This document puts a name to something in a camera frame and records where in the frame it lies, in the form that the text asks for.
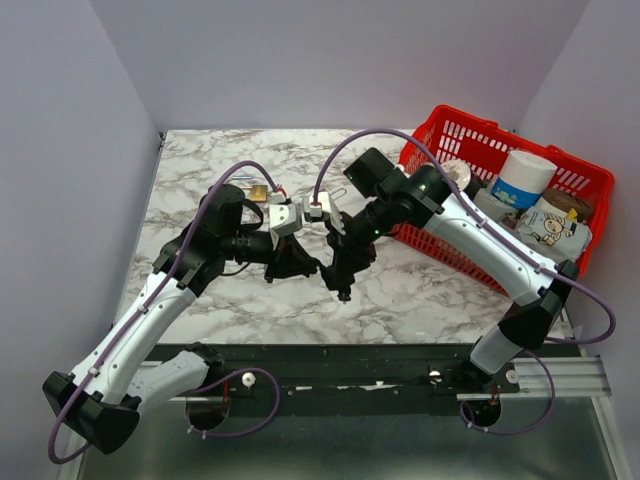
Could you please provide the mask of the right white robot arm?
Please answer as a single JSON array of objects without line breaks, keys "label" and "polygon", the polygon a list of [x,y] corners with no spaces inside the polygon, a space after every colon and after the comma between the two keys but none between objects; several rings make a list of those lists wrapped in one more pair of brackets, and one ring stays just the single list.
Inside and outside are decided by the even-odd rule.
[{"label": "right white robot arm", "polygon": [[455,196],[433,166],[423,165],[407,176],[370,148],[344,174],[369,202],[355,216],[343,214],[341,227],[330,227],[327,235],[333,259],[321,275],[339,300],[349,300],[356,274],[375,260],[375,241],[408,224],[451,244],[496,280],[512,300],[498,324],[461,363],[458,375],[467,389],[485,390],[516,355],[544,343],[572,290],[569,283],[579,273],[575,263],[555,263],[515,238],[499,241],[504,229],[477,209],[467,211],[467,195]]}]

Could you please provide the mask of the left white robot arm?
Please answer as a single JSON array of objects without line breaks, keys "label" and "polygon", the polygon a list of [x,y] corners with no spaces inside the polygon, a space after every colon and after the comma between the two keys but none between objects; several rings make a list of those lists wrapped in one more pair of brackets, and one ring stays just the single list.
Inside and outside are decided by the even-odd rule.
[{"label": "left white robot arm", "polygon": [[162,247],[136,301],[107,336],[71,372],[49,375],[43,392],[56,428],[69,427],[108,455],[147,411],[179,394],[209,395],[220,387],[224,361],[200,343],[145,374],[139,369],[168,327],[223,276],[227,262],[262,264],[267,281],[316,273],[316,261],[295,237],[300,210],[283,192],[256,223],[243,223],[244,209],[260,210],[234,185],[210,188],[195,218]]}]

